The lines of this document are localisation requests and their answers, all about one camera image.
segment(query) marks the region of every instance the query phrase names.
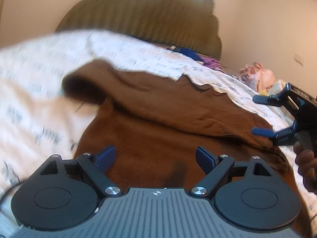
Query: white logo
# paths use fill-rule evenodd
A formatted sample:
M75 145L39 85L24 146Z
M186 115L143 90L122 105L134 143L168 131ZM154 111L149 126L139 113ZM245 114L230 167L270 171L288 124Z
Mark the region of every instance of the white logo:
M159 190L156 190L154 192L152 192L155 196L159 196L161 194L163 194L162 192L160 192Z

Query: wall socket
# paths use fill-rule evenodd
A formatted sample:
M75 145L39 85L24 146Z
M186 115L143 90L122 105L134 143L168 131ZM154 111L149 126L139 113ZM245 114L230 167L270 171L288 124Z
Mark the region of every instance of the wall socket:
M304 66L304 59L299 54L294 54L294 60L296 63L298 63L300 66Z

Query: brown sweater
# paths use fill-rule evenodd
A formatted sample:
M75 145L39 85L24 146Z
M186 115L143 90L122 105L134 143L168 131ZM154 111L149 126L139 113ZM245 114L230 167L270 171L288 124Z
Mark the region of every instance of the brown sweater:
M102 60L66 76L62 85L66 95L100 105L74 157L115 145L117 159L107 176L123 189L193 187L205 176L195 161L197 146L236 161L256 155L299 195L302 210L294 229L304 233L309 216L292 169L278 147L250 132L254 126L271 126L235 105L226 93L197 86L187 76L173 81L145 72L116 71Z

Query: bed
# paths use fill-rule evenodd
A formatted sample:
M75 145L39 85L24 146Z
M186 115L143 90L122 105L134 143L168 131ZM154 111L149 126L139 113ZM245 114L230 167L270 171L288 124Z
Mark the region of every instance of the bed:
M51 154L73 157L98 107L65 98L61 81L96 58L119 70L146 71L174 80L186 74L194 83L228 93L235 104L263 117L275 130L288 126L281 111L254 104L256 92L238 80L154 44L188 47L220 59L212 0L146 1L83 0L62 19L55 34L0 51L1 190L30 176ZM310 216L315 215L316 195L303 187L292 147L281 150L294 170ZM10 199L0 214L0 237L9 237L18 227ZM317 221L312 227L315 233Z

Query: gray ribbed plate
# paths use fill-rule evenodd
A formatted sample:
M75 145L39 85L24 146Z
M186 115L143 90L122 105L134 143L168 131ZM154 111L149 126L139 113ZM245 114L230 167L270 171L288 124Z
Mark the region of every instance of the gray ribbed plate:
M79 226L57 232L23 227L13 238L22 237L300 238L291 228L265 234L243 231L223 221L208 200L192 198L184 189L148 188L131 188L123 197L106 199L99 211Z

